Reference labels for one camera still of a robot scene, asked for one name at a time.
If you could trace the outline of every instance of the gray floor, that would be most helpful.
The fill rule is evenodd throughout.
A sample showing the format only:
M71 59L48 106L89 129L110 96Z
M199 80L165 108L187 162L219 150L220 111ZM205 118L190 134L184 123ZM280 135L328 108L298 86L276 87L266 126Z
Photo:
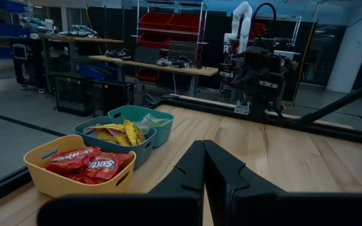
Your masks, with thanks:
M37 93L31 87L21 90L13 77L14 71L11 61L0 61L0 115L44 127L63 134L73 134L75 125L91 118L79 117L72 114L53 110L54 99ZM170 89L161 89L146 85L143 91L141 85L137 88L135 104L139 105L141 96L149 93L159 98L165 93L172 93ZM345 94L325 91L324 87L301 85L297 95L296 106L285 110L284 113L303 116L314 112L325 105L345 96ZM220 102L229 102L227 97L221 97L219 92L201 89L197 97ZM343 107L323 118L325 121L347 124L357 130L362 130L362 99ZM24 166L23 155L56 136L24 127L0 119L0 177Z

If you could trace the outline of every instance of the wooden workbench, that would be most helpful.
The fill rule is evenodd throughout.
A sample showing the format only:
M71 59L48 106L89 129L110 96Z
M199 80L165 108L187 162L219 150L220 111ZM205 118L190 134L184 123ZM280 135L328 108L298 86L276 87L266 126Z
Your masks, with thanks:
M124 81L125 74L123 73L122 66L129 65L135 66L140 68L148 68L153 70L161 70L163 72L173 72L173 73L181 73L184 75L191 75L191 82L189 86L189 95L195 97L196 89L198 86L198 76L207 76L211 77L216 75L219 71L217 68L212 67L202 67L201 69L198 68L173 68L168 66L159 66L159 65L152 65L149 63L140 63L140 62L133 62L133 61L126 61L117 58L111 58L106 56L89 56L92 60L100 60L103 62L111 62L117 64L118 67L118 80Z
M168 141L134 172L131 193L147 193L195 140L212 139L260 176L287 191L362 191L362 144L161 105L174 115ZM36 225L50 197L32 183L0 200L0 226ZM212 225L207 198L204 225Z
M40 38L46 38L49 40L58 40L64 42L94 42L94 43L124 43L122 40L112 40L108 38L83 38L83 37L74 37L74 36L65 36L65 35L48 35L39 33Z

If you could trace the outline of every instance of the teal basket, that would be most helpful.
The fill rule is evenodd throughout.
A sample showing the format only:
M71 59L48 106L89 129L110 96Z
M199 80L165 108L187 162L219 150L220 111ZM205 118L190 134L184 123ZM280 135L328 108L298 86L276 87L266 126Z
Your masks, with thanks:
M100 147L101 151L109 153L124 153L128 154L130 151L136 153L135 169L138 169L143 163L145 163L151 154L153 149L153 143L155 142L156 129L152 128L148 134L145 134L146 140L137 146L121 146L111 142L103 141L93 136L93 129L88 129L90 126L111 124L111 123L123 123L123 121L113 120L108 116L95 117L89 121L81 123L75 126L75 133L82 136L86 146Z
M158 119L170 119L170 121L164 126L155 127L157 134L155 137L155 142L153 143L153 147L157 148L164 144L168 137L170 137L171 127L173 126L174 121L173 115L166 112L161 112L159 110L147 109L145 107L126 105L109 111L108 116L113 119L114 123L123 123L124 119L131 122L139 121L149 113Z

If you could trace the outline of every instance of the black metal frame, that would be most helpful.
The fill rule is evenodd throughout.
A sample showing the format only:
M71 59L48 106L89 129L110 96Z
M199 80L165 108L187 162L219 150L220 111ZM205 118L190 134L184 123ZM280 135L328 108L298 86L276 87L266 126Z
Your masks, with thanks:
M212 104L199 100L191 100L181 98L177 95L164 95L160 100L152 102L145 107L155 109L161 105L171 105L175 107L182 107L191 110L198 110L207 112L210 114L217 114L220 116L232 117L235 119L242 119L261 124L278 126L287 129L294 129L302 132L309 132L313 134L319 134L323 136L334 137L347 141L362 143L362 131L356 131L354 129L345 129L336 126L328 126L325 124L319 124L314 121L321 117L347 105L362 97L362 89L357 92L349 94L347 97L338 100L327 107L318 110L312 114L308 114L301 119L280 119L277 116L267 115L267 117L252 117L242 114L234 113L234 107L228 107L226 105ZM15 191L15 189L29 183L31 181L29 171L27 167L23 167L14 173L7 175L0 179L0 198Z

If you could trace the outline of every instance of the metal shelf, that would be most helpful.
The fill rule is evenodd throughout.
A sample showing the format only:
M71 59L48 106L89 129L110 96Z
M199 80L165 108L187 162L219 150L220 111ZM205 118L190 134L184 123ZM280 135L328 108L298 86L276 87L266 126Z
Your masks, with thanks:
M265 13L258 13L255 16L255 19L273 19L273 14L265 14ZM278 21L298 21L301 19L301 16L289 16L289 15L276 15L276 20Z
M139 28L139 30L141 30L141 31L156 31L156 32L164 32L164 33L183 34L183 35L198 35L198 33L195 33L195 32L161 30L161 29L153 29L153 28Z
M183 9L207 9L207 6L203 2L198 1L146 1L138 0L140 3L147 4L151 7L167 7L167 8L183 8Z

